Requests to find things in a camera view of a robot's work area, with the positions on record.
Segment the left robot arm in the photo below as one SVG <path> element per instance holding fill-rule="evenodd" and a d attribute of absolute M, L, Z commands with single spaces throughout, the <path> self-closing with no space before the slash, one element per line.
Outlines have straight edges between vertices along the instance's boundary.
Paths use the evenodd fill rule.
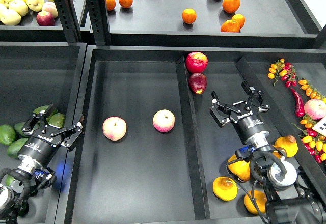
<path fill-rule="evenodd" d="M 20 160 L 15 168 L 1 169 L 1 222 L 17 223 L 29 211 L 28 199 L 38 191 L 51 187 L 57 177 L 48 165 L 59 147 L 72 151 L 83 131 L 84 116 L 65 126 L 65 115 L 53 104 L 35 109 L 31 116 L 15 127 L 1 126 L 1 143 L 8 145 L 8 154 Z"/>

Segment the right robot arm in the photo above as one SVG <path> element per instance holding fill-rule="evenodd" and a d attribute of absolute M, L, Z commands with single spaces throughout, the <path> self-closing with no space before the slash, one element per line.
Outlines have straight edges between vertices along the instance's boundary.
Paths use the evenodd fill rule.
<path fill-rule="evenodd" d="M 267 197 L 266 212 L 258 212 L 264 223 L 325 223 L 325 206 L 313 196 L 311 190 L 300 185 L 300 170 L 286 161 L 287 154 L 270 144 L 270 133 L 261 112 L 269 110 L 264 103 L 263 92 L 251 87 L 246 81 L 242 88 L 248 95 L 246 101 L 231 105 L 219 100 L 212 91 L 210 114 L 219 127 L 231 123 L 244 147 L 235 151 L 235 159 L 227 166 L 237 162 L 249 163 L 254 184 L 246 195 L 255 208 L 258 207 L 254 190 L 260 184 Z"/>

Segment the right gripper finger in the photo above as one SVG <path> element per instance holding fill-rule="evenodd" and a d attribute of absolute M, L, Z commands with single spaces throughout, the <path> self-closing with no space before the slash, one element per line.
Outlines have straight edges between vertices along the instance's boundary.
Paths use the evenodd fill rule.
<path fill-rule="evenodd" d="M 244 80 L 242 81 L 241 86 L 248 95 L 247 100 L 240 105 L 242 114 L 249 112 L 258 114 L 267 112 L 269 110 L 269 105 L 264 102 L 264 93 L 262 90 L 249 86 Z"/>
<path fill-rule="evenodd" d="M 241 114 L 241 110 L 234 105 L 228 105 L 226 103 L 222 103 L 216 92 L 212 91 L 211 96 L 213 98 L 212 105 L 210 106 L 210 114 L 213 119 L 217 123 L 219 127 L 224 127 L 229 122 L 237 122 L 237 119 L 231 116 L 234 113 L 236 116 Z"/>

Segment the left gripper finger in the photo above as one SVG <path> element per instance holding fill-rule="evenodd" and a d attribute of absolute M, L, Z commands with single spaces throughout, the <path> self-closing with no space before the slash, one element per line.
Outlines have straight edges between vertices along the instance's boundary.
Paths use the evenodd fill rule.
<path fill-rule="evenodd" d="M 32 131 L 34 126 L 38 123 L 40 125 L 41 133 L 46 133 L 46 126 L 48 125 L 49 119 L 54 115 L 53 111 L 56 107 L 53 104 L 50 104 L 46 111 L 42 111 L 39 114 L 32 113 L 31 116 L 25 122 L 25 125 L 22 128 L 24 134 Z"/>
<path fill-rule="evenodd" d="M 84 120 L 83 115 L 74 120 L 73 124 L 68 127 L 58 129 L 50 133 L 50 138 L 53 141 L 50 143 L 53 147 L 65 147 L 68 151 L 72 151 L 77 145 L 77 138 L 83 132 L 82 122 Z"/>

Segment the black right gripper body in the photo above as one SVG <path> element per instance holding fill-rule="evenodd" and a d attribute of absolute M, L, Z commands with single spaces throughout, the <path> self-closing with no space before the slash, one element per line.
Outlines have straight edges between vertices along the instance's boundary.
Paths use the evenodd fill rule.
<path fill-rule="evenodd" d="M 232 104 L 235 109 L 229 115 L 240 141 L 244 145 L 267 144 L 270 130 L 259 113 L 258 108 L 251 109 L 245 101 Z"/>

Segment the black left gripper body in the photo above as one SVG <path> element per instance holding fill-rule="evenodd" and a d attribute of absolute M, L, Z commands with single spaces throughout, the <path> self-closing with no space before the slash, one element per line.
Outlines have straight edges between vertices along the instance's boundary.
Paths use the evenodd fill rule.
<path fill-rule="evenodd" d="M 34 130 L 31 137 L 26 141 L 17 155 L 20 160 L 28 159 L 38 167 L 46 168 L 62 143 L 62 135 L 51 136 L 59 130 L 59 127 L 48 125 L 46 133 L 42 134 L 41 129 Z"/>

